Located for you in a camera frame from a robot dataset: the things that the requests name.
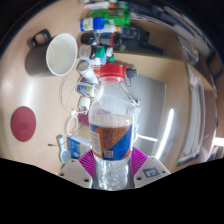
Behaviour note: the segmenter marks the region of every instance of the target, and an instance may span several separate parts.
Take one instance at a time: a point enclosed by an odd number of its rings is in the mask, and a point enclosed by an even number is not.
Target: plastic bottle
[[[80,31],[100,30],[105,26],[105,19],[103,17],[86,18],[79,22]]]
[[[111,3],[109,9],[128,9],[128,2],[119,1],[117,3]]]
[[[79,82],[77,85],[76,91],[80,94],[83,94],[86,97],[95,96],[95,84],[88,82]]]
[[[98,79],[93,70],[93,66],[89,62],[86,61],[81,62],[77,70],[85,78],[87,82],[98,84]]]
[[[98,37],[98,45],[104,47],[111,47],[113,49],[119,49],[121,45],[121,38],[116,33],[101,33]]]
[[[129,25],[130,24],[130,12],[128,10],[96,10],[90,11],[88,17],[104,17],[105,24],[111,25]]]
[[[97,33],[120,33],[121,32],[121,26],[115,26],[115,25],[105,25],[102,30],[97,30]]]
[[[82,60],[85,59],[94,60],[95,58],[103,58],[104,55],[105,55],[105,48],[91,45],[81,45],[78,51],[78,58]]]
[[[82,44],[94,45],[94,42],[95,42],[95,37],[92,32],[82,34],[82,36],[81,36]]]
[[[134,107],[121,85],[124,74],[120,65],[101,66],[101,87],[89,110],[96,175],[103,190],[122,190],[127,185]]]
[[[144,41],[148,43],[149,32],[144,31],[139,26],[121,26],[120,30],[122,38]]]

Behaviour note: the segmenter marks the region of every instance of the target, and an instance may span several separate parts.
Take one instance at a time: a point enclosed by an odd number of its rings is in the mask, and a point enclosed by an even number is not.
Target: shelf
[[[218,74],[218,72],[222,69],[222,63],[218,56],[216,55],[212,62],[208,65],[209,71],[212,76]],[[224,72],[219,76],[218,79],[214,81],[216,89],[217,89],[217,119],[218,119],[218,127],[216,131],[216,137],[224,138]]]
[[[205,97],[205,129],[204,129],[204,140],[200,152],[199,161],[206,162],[212,152],[213,139],[216,133],[216,93],[204,76],[197,71],[195,68],[190,67],[191,70],[201,78],[204,87]]]
[[[195,68],[203,75],[203,77],[207,80],[209,85],[213,88],[214,82],[213,82],[213,79],[212,79],[212,75],[211,75],[211,73],[208,69],[208,66],[206,64],[205,57],[202,56],[201,54],[199,54],[199,61],[195,65]]]
[[[131,20],[131,23],[142,27],[145,31],[150,33],[148,44],[161,48],[164,52],[164,57],[183,60],[184,56],[180,44],[173,31],[156,23],[144,20]],[[135,50],[130,50],[129,52],[124,51],[124,53],[138,54]],[[153,53],[146,53],[144,48],[142,48],[141,54],[156,56]]]

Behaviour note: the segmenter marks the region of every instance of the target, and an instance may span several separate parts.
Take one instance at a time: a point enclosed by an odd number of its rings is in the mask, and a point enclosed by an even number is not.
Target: red bottle cap
[[[123,68],[120,65],[107,63],[101,66],[99,77],[100,78],[116,77],[116,78],[121,78],[122,81],[124,81],[125,73]]]

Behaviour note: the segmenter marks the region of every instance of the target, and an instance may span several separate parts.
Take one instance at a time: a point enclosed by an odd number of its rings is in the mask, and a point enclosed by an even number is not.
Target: bottle cap
[[[93,18],[93,29],[94,30],[102,30],[105,26],[104,17],[94,17]]]
[[[96,57],[97,58],[103,58],[104,55],[105,55],[105,48],[104,47],[97,47]]]
[[[109,57],[109,62],[114,62],[114,54],[111,56],[111,57]]]
[[[94,34],[93,33],[84,33],[81,36],[81,43],[92,45],[94,43]]]
[[[117,64],[105,64],[100,68],[100,78],[121,78],[124,81],[125,74],[122,67]]]
[[[113,55],[113,52],[114,52],[113,48],[108,47],[106,50],[107,57],[111,57]]]

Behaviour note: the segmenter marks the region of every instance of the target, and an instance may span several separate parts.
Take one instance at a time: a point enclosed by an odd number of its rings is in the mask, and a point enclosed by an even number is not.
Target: white mug
[[[39,43],[37,35],[42,34],[45,43]],[[62,33],[51,38],[48,30],[42,30],[32,39],[32,48],[26,58],[26,70],[34,76],[64,76],[75,65],[77,59],[77,43],[75,38]]]

